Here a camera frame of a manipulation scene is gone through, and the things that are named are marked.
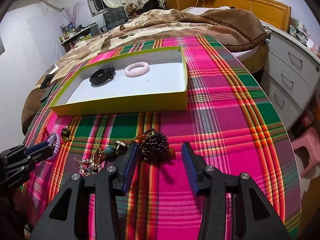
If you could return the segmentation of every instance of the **plaid tablecloth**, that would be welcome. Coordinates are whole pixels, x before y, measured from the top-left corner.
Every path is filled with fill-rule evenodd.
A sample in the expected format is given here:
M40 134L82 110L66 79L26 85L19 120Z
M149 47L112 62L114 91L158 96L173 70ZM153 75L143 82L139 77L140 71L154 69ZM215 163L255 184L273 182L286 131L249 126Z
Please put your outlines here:
M181 46L188 66L188 109L160 113L106 114L57 117L48 105L57 91L82 66L124 53L165 46ZM177 158L160 167L138 161L131 190L118 197L120 226L128 240L197 239L204 198L194 197L181 159L181 145L189 141L196 154L222 172L249 173L295 237L300 219L297 166L287 133L268 98L218 41L192 36L150 41L114 50L74 67L39 110L25 139L40 141L44 127L60 133L68 125L72 141L62 145L54 162L36 167L24 185L32 198L29 217L36 223L48 203L86 159L111 140L129 143L154 127L168 137ZM227 199L226 239L231 234L231 205ZM94 232L94 198L90 201L90 235Z

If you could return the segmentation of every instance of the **window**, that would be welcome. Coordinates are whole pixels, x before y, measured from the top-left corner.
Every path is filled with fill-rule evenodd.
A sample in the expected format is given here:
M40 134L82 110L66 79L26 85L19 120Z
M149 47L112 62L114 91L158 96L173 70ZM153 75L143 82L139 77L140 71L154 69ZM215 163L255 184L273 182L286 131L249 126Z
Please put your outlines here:
M111 9L106 6L103 0L88 0L88 6L92 17Z

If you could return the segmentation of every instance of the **brown blanket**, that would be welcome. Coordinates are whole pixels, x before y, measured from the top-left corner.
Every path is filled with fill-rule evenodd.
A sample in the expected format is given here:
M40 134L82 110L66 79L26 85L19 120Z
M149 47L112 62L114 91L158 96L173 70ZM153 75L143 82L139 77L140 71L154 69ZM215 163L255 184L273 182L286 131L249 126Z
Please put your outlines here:
M175 9L151 10L108 33L78 43L56 62L59 70L52 81L60 81L75 65L107 51L182 36L211 36L231 52L252 49L267 38L259 19L247 10L208 10L199 16ZM45 89L39 90L39 87L43 80L44 76L25 102L21 117L23 132L41 106L40 98Z

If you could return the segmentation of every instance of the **small figurine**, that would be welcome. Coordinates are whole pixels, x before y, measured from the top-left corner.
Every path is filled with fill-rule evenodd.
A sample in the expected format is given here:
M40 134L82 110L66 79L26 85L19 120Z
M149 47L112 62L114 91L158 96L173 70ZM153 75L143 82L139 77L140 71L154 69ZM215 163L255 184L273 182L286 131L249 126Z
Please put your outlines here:
M64 141L64 142L70 142L71 141L71 131L69 129L68 126L66 126L65 128L62 128L61 130L61 139Z

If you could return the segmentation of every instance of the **black fitness band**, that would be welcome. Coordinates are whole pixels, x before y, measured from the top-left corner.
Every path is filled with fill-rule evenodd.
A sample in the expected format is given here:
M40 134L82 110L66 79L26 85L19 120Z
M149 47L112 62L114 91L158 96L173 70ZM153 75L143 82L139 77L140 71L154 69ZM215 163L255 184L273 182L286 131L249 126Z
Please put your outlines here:
M99 85L107 81L108 79L113 78L114 74L115 68L113 66L104 67L93 73L89 81L92 85Z

